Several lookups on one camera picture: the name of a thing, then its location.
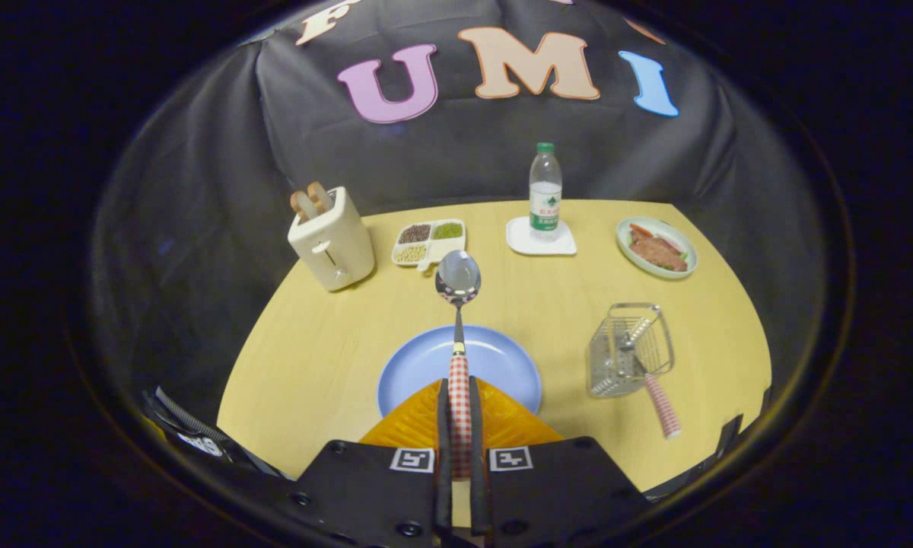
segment red checkered handle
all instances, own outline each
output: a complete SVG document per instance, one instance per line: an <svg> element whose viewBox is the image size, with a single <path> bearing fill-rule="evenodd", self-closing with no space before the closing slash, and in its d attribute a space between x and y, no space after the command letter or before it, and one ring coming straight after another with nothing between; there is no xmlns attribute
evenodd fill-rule
<svg viewBox="0 0 913 548"><path fill-rule="evenodd" d="M454 350L450 358L450 451L453 479L470 477L470 372L466 355Z"/></svg>
<svg viewBox="0 0 913 548"><path fill-rule="evenodd" d="M679 436L683 429L679 426L679 419L676 417L675 410L673 410L673 404L670 403L669 398L666 398L666 392L663 392L659 381L656 381L656 378L652 377L651 374L645 375L645 389L649 392L652 405L655 406L656 413L659 416L659 422L662 423L663 436L666 437L666 440L672 440Z"/></svg>

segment yellow table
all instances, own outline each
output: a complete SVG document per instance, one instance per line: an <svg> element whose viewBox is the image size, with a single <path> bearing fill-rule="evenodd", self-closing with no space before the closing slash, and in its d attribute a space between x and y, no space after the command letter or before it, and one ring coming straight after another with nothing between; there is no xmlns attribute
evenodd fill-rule
<svg viewBox="0 0 913 548"><path fill-rule="evenodd" d="M366 280L326 292L295 264L257 320L220 405L217 426L273 466L300 476L326 441L357 441L381 419L376 387L403 343L452 325L453 308L435 294L434 268L419 273L391 263L399 230L409 223L461 218L467 252L483 284L463 312L466 323L507 334L527 350L541 375L539 416L561 436L592 436L641 490L713 454L721 427L760 413L771 384L767 341L755 308L724 259L669 204L565 200L575 256L523 256L506 244L509 219L526 202L481 202L372 215L376 269ZM697 250L696 271L682 280L647 274L626 259L616 225L627 216L663 219ZM663 438L648 394L594 400L585 388L585 350L616 302L662 306L676 367L659 378L683 433ZM469 524L468 483L454 485L453 522Z"/></svg>

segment orange letter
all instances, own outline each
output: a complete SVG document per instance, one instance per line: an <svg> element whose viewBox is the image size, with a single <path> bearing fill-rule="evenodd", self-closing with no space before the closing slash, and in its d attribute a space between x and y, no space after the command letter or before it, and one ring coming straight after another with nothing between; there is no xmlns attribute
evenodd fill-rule
<svg viewBox="0 0 913 548"><path fill-rule="evenodd" d="M544 84L554 69L555 83L551 84L551 92L556 96L585 100L595 100L600 96L585 65L583 49L587 44L581 38L549 32L541 38L537 50L532 52L503 28L467 28L461 30L457 37L477 49L480 72L484 78L484 83L477 87L478 97L516 96L520 87L508 79L508 69L513 70L533 94L544 90Z"/></svg>
<svg viewBox="0 0 913 548"><path fill-rule="evenodd" d="M335 22L332 22L332 20L343 18L345 14L348 13L349 4L358 4L361 1L362 0L345 0L344 2L339 2L338 4L334 4L331 8L318 11L318 13L301 21L304 24L304 33L301 34L301 38L297 39L297 42L295 42L294 45L300 46L301 44L304 44L304 42L317 38L325 32L335 28Z"/></svg>

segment toaster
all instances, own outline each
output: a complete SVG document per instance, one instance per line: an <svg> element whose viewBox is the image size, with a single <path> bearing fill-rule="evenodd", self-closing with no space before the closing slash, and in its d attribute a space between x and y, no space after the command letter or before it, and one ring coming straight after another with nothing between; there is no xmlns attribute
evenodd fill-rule
<svg viewBox="0 0 913 548"><path fill-rule="evenodd" d="M296 215L287 241L322 287L334 292L368 276L376 257L348 190L339 186L328 195L334 200L331 211L305 222Z"/></svg>

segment wire basket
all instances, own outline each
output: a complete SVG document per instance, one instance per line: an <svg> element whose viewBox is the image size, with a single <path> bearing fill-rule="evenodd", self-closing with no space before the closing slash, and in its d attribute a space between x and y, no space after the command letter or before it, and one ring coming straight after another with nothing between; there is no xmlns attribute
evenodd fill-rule
<svg viewBox="0 0 913 548"><path fill-rule="evenodd" d="M658 305L618 303L589 343L588 392L593 398L625 396L647 375L673 370L673 344Z"/></svg>

